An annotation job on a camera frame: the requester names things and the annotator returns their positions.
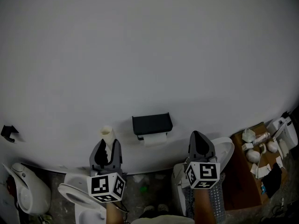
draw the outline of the toilet paper holder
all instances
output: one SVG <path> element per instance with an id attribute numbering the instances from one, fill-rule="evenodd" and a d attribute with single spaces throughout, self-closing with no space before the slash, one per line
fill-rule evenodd
<path id="1" fill-rule="evenodd" d="M 14 139 L 10 137 L 11 133 L 19 133 L 15 127 L 11 126 L 3 126 L 1 131 L 1 136 L 3 136 L 7 141 L 14 143 Z"/>
<path id="2" fill-rule="evenodd" d="M 138 140 L 143 140 L 143 135 L 154 133 L 168 133 L 173 125 L 169 113 L 133 117 L 133 131 Z"/>

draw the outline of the person's foot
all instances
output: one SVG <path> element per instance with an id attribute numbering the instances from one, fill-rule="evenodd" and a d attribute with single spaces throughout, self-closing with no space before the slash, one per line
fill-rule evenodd
<path id="1" fill-rule="evenodd" d="M 169 211 L 168 206 L 165 204 L 159 204 L 158 211 Z"/>
<path id="2" fill-rule="evenodd" d="M 155 207 L 154 206 L 147 206 L 143 209 L 143 213 L 145 213 L 146 211 L 154 211 Z"/>

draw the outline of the toilet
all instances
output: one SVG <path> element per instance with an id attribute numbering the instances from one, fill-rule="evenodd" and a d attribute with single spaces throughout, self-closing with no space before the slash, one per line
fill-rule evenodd
<path id="1" fill-rule="evenodd" d="M 18 204 L 23 212 L 30 215 L 45 214 L 50 208 L 50 188 L 21 163 L 13 164 L 12 168 L 2 165 L 14 178 Z"/>
<path id="2" fill-rule="evenodd" d="M 88 195 L 87 177 L 85 174 L 67 173 L 58 191 L 75 204 L 76 224 L 105 224 L 106 208 Z"/>

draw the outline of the floor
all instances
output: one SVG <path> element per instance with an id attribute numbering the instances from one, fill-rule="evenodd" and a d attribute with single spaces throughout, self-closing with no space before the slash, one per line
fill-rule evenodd
<path id="1" fill-rule="evenodd" d="M 274 206 L 280 204 L 280 199 L 285 200 L 285 207 L 288 203 L 299 199 L 299 161 L 295 161 L 291 155 L 283 160 L 288 171 L 289 179 L 283 187 L 263 206 L 250 209 L 227 211 L 227 219 L 224 224 L 237 223 L 259 223 L 262 217 L 271 217 Z M 52 200 L 49 214 L 53 217 L 54 224 L 74 224 L 74 204 L 63 198 L 57 187 L 64 180 L 63 174 L 33 170 L 37 176 L 44 180 L 52 190 Z M 165 203 L 173 210 L 171 195 L 171 174 L 172 170 L 146 174 L 140 182 L 136 182 L 133 176 L 128 176 L 127 188 L 124 192 L 123 202 L 130 210 L 128 221 L 137 219 L 147 205 L 157 206 Z"/>

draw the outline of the plastic bag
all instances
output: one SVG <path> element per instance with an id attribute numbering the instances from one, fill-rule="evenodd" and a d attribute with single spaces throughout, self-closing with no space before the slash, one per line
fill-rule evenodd
<path id="1" fill-rule="evenodd" d="M 242 133 L 242 139 L 246 143 L 252 143 L 256 139 L 256 133 L 251 129 L 245 129 Z"/>

